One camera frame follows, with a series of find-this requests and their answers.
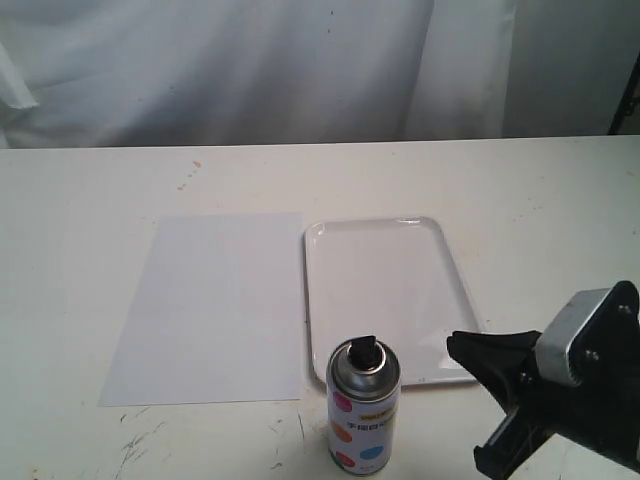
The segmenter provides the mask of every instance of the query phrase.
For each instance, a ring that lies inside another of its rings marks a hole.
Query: white table
[[[479,315],[511,332],[640,285],[639,207],[640,137],[0,151],[0,478],[351,478],[310,380],[296,402],[96,406],[163,215],[433,216]],[[477,385],[406,391],[377,478],[483,478],[472,449],[502,417]],[[557,437],[513,478],[560,476],[636,478]]]

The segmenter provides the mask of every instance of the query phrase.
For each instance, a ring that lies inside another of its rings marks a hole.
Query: white backdrop
[[[0,95],[38,106],[0,119],[11,147],[496,137],[515,4],[2,0]]]

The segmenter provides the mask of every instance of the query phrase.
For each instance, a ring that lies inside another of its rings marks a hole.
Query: white paper sheet
[[[301,216],[167,218],[100,405],[300,398]]]

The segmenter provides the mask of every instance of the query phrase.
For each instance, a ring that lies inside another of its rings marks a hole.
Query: white plastic tray
[[[436,221],[318,223],[305,246],[318,378],[337,345],[373,334],[398,355],[403,385],[473,380],[446,350],[453,330],[480,327]]]

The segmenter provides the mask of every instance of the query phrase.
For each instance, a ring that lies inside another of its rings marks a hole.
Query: colorful polka dot
[[[338,392],[333,392],[333,401],[335,402],[336,406],[343,412],[350,412],[352,409],[349,399]]]
[[[382,453],[382,450],[384,450],[384,447],[382,445],[368,448],[360,452],[360,458],[362,458],[363,460],[373,460]]]
[[[351,434],[336,422],[331,422],[331,428],[333,429],[333,432],[336,434],[336,436],[343,442],[349,443],[352,440]]]
[[[345,467],[353,468],[356,466],[356,462],[351,460],[344,453],[336,452],[336,457],[338,457],[338,460],[340,460],[340,463],[342,463]]]

